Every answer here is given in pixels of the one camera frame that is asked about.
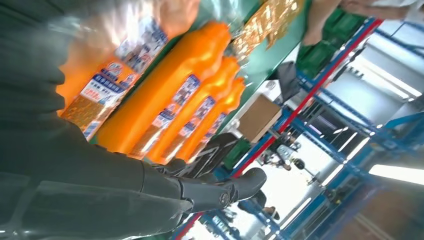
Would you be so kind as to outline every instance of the blue metal rack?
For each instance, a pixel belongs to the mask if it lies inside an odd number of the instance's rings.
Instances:
[[[416,29],[419,29],[420,31],[424,31],[424,26],[415,25],[413,23],[408,23],[408,22],[405,22],[404,24],[410,25]],[[381,30],[378,30],[378,29],[376,30],[376,33],[385,38],[388,38],[392,42],[400,45],[401,47],[405,48],[411,53],[414,53],[417,56],[424,58],[424,53],[418,51],[422,49],[422,46],[414,46],[414,45],[406,44],[400,41],[399,39],[394,38],[393,34],[388,35],[387,33],[382,32]],[[310,91],[313,88],[313,86],[317,82],[319,82],[317,80],[308,79],[301,72],[298,73],[298,76],[301,79],[304,79],[304,82],[303,82],[304,84],[302,84],[302,87],[306,89],[307,91]],[[413,116],[395,119],[389,122],[385,127],[377,128],[375,126],[375,123],[367,119],[365,116],[363,116],[358,111],[350,107],[348,104],[343,102],[341,99],[339,99],[337,96],[335,96],[328,90],[321,89],[320,92],[323,95],[327,96],[330,99],[330,102],[324,100],[322,97],[318,95],[315,95],[314,97],[318,102],[320,102],[321,104],[326,106],[326,108],[334,112],[337,116],[339,116],[343,121],[347,122],[350,126],[352,126],[352,128],[357,130],[359,133],[370,137],[373,142],[380,144],[386,150],[390,150],[392,153],[406,152],[406,153],[414,154],[415,151],[410,147],[411,144],[424,144],[424,134],[423,134],[424,133],[424,113],[419,113]],[[336,103],[339,106],[343,107],[345,110],[349,111],[352,115],[358,118],[361,122],[353,120],[350,117],[347,117],[346,115],[342,114],[338,109],[336,109],[333,105],[331,105],[331,103]],[[282,116],[277,121],[277,123],[273,126],[274,130],[277,130],[287,120],[287,117],[290,115],[290,113],[288,113],[285,109],[283,109],[282,111],[283,111]],[[389,129],[394,128],[395,126],[399,124],[405,124],[405,123],[408,123],[408,124],[416,123],[416,127],[414,128],[413,131],[406,134],[403,139],[397,139],[396,136],[393,135]],[[324,236],[325,239],[329,239],[331,236],[334,236],[340,231],[343,224],[347,223],[351,218],[355,216],[355,214],[367,203],[369,199],[371,199],[372,195],[375,194],[380,187],[379,182],[377,182],[375,178],[373,178],[367,172],[361,170],[361,168],[358,167],[364,162],[365,159],[369,157],[373,149],[368,144],[361,151],[359,151],[353,159],[351,159],[350,161],[347,161],[346,156],[338,152],[337,149],[334,146],[332,146],[330,143],[320,138],[320,136],[313,129],[311,129],[308,125],[305,125],[298,118],[294,119],[291,126],[294,129],[302,132],[306,138],[308,138],[310,141],[316,144],[321,150],[323,150],[325,153],[327,153],[329,156],[335,159],[339,164],[343,164],[346,166],[334,177],[332,181],[330,181],[330,183],[327,185],[328,188],[330,189],[337,188],[342,182],[346,181],[350,176],[352,176],[352,174],[355,176],[359,176],[361,177],[361,179],[365,180],[364,181],[366,183],[365,185],[372,186],[372,189],[369,190],[369,192],[365,195],[365,197],[363,197],[361,200],[355,203],[354,206],[348,209],[347,211],[341,210],[341,209],[345,205],[352,202],[351,198],[345,199],[343,204],[341,204],[340,206],[334,209],[333,211],[334,215],[327,218],[328,222],[331,222],[337,219],[337,222],[334,225],[334,227],[326,231],[327,229],[325,229],[325,226],[320,226],[319,228],[316,229],[316,231],[314,231],[312,234],[308,236],[308,239],[313,239],[312,237],[314,236]],[[237,172],[240,169],[240,167],[243,165],[244,161],[250,159],[251,156],[253,156],[255,152],[257,152],[261,148],[261,146],[264,143],[266,143],[271,137],[272,135],[267,132],[261,138],[261,140],[252,147],[252,149],[249,151],[247,156],[245,156],[240,161],[240,163],[234,168],[231,175]],[[292,237],[296,233],[297,228],[299,228],[305,223],[309,215],[325,203],[327,203],[327,198],[323,194],[319,194],[284,229],[280,229],[280,226],[278,226],[273,221],[273,219],[271,219],[269,216],[265,215],[261,209],[255,208],[254,212],[255,212],[255,216],[264,225],[270,226],[270,229],[272,232],[276,233],[278,231],[278,234],[276,234],[277,239],[290,239],[290,237]],[[246,207],[248,208],[255,207],[255,206],[251,206],[252,203],[249,201],[242,202],[242,204],[247,205]],[[339,219],[337,218],[337,216],[341,212],[343,212],[343,217]]]
[[[300,71],[297,72],[298,77],[303,79],[305,83],[312,83],[313,81],[308,79],[303,73]],[[306,84],[301,84],[301,86],[307,90],[310,91],[311,88],[308,87]],[[343,121],[347,122],[351,127],[356,129],[359,133],[368,136],[371,138],[373,142],[376,142],[380,144],[382,147],[384,147],[388,151],[394,151],[396,153],[404,152],[404,153],[411,153],[414,154],[414,151],[405,145],[403,142],[397,140],[393,134],[386,131],[384,128],[377,128],[374,126],[374,123],[372,123],[369,119],[367,119],[365,116],[360,114],[358,111],[350,107],[347,103],[345,103],[343,100],[332,94],[330,91],[321,88],[320,91],[326,95],[328,98],[331,99],[330,102],[325,101],[322,97],[315,95],[315,100],[325,106],[327,109],[331,110],[333,113],[335,113],[337,116],[340,117]],[[343,113],[341,113],[339,110],[337,110],[334,106],[332,106],[331,103],[336,103],[343,108],[345,108],[347,111],[349,111],[352,115],[360,119],[364,122],[364,124],[357,122]]]

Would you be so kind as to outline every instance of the bottle label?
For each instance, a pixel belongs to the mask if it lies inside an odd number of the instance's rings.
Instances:
[[[137,78],[137,75],[131,73],[122,81],[119,81],[122,71],[122,64],[118,62],[109,63],[106,68],[102,68],[91,78],[81,91],[81,95],[102,105],[114,104]]]
[[[138,36],[131,34],[128,33],[115,55],[136,73],[142,74],[168,43],[168,36],[150,16],[142,18],[138,23]]]
[[[188,138],[196,129],[196,127],[201,123],[201,121],[208,115],[209,111],[214,107],[215,100],[208,96],[197,109],[194,116],[185,126],[179,131],[179,134],[183,137]]]
[[[100,125],[99,121],[92,121],[87,128],[85,129],[85,131],[83,132],[84,137],[86,139],[88,139],[89,137],[91,137],[91,135],[95,132],[95,130],[97,129],[97,127]]]
[[[189,98],[200,86],[199,79],[193,74],[188,76],[176,94],[172,97],[171,103],[154,119],[153,125],[158,128],[166,128],[187,103]]]
[[[201,140],[202,143],[207,143],[209,139],[212,138],[212,136],[217,132],[217,130],[220,128],[221,124],[224,122],[227,115],[225,113],[221,113],[218,118],[213,123],[210,130],[204,135],[203,139]]]

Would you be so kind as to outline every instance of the person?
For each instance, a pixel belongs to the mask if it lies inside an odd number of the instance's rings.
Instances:
[[[276,211],[276,208],[274,206],[267,207],[265,206],[267,203],[267,196],[265,196],[264,192],[262,190],[258,191],[254,196],[251,197],[250,200],[251,203],[246,202],[239,202],[237,204],[237,207],[251,215],[255,215],[254,207],[258,207],[258,209],[262,209],[262,212],[267,214],[268,217],[271,217],[274,220],[280,220],[280,215]],[[254,221],[251,223],[250,228],[243,233],[242,238],[246,240],[259,240],[265,238],[265,228],[266,225],[264,225],[256,216],[254,217]]]
[[[56,93],[65,81],[59,66],[80,23],[114,10],[125,16],[128,4],[140,2],[1,1],[0,239],[165,233],[183,215],[247,199],[266,181],[258,168],[216,184],[161,174],[147,162],[89,144],[79,127],[58,116],[65,106]]]
[[[280,220],[280,215],[278,214],[274,206],[271,206],[271,207],[265,206],[265,204],[267,203],[267,196],[265,196],[262,190],[259,190],[255,195],[253,195],[250,198],[250,201],[258,205],[264,213],[268,214],[273,219]],[[254,215],[252,208],[247,207],[246,204],[244,204],[243,202],[239,202],[237,204],[237,207],[240,210],[245,211],[246,213]]]
[[[303,44],[322,40],[326,20],[339,5],[352,14],[424,24],[424,0],[312,0]]]

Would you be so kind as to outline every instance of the plastic bottle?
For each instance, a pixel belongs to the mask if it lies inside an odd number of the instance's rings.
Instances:
[[[134,2],[82,24],[69,47],[68,61],[60,66],[65,82],[56,92],[64,97],[64,110],[96,70],[105,67],[100,65],[108,57],[114,56],[114,62],[129,65],[139,78],[170,39],[189,30],[199,3],[200,0],[141,1],[140,5]]]
[[[215,107],[197,127],[196,131],[184,142],[175,157],[189,162],[193,156],[197,155],[206,146],[227,115],[237,109],[245,88],[243,78],[236,78],[228,96],[216,103]]]
[[[200,80],[217,72],[230,40],[227,25],[218,22],[186,34],[98,131],[98,143],[129,154],[142,136],[151,139],[178,114]]]
[[[216,74],[201,83],[198,91],[188,100],[186,107],[180,111],[174,121],[156,137],[159,141],[148,150],[147,158],[165,164],[168,156],[196,129],[204,117],[214,107],[216,101],[226,97],[231,91],[234,77],[240,70],[235,57],[223,57],[222,64]],[[140,154],[143,144],[138,144],[130,156]]]

